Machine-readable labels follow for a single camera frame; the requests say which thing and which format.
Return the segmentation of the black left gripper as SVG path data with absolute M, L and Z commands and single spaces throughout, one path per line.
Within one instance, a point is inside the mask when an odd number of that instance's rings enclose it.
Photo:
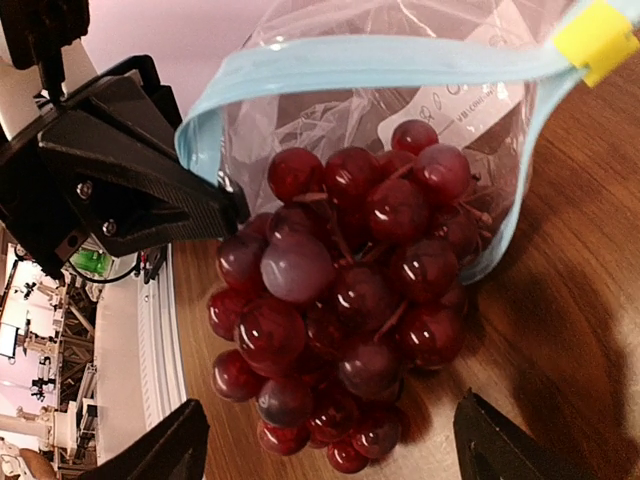
M 183 168 L 181 120 L 153 59 L 97 73 L 85 1 L 1 5 L 1 221 L 53 279 L 88 239 L 126 256 L 226 239 L 249 218 L 241 187 Z

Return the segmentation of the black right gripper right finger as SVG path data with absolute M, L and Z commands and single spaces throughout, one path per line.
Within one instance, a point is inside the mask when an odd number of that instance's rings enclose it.
M 590 473 L 542 447 L 479 394 L 457 404 L 453 429 L 460 475 L 481 479 L 588 479 Z

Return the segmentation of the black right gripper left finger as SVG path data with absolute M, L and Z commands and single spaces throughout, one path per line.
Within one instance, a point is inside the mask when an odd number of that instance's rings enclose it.
M 209 429 L 202 404 L 188 399 L 123 452 L 79 479 L 203 479 Z

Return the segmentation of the dark red grape bunch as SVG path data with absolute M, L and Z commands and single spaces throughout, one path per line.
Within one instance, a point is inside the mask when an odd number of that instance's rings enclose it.
M 266 180 L 278 209 L 218 248 L 225 286 L 209 321 L 232 348 L 215 358 L 212 386 L 255 404 L 265 450 L 322 449 L 355 474 L 404 437 L 406 371 L 461 351 L 460 274 L 491 217 L 467 201 L 477 184 L 467 157 L 420 119 L 400 122 L 380 154 L 282 150 Z

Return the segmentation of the clear zip top bag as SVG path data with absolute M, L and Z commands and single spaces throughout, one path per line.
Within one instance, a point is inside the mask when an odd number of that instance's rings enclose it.
M 547 119 L 637 52 L 638 25 L 635 1 L 276 1 L 178 128 L 179 161 L 272 210 L 277 151 L 379 151 L 399 123 L 425 121 L 489 187 L 497 224 L 463 272 L 473 283 L 513 238 Z

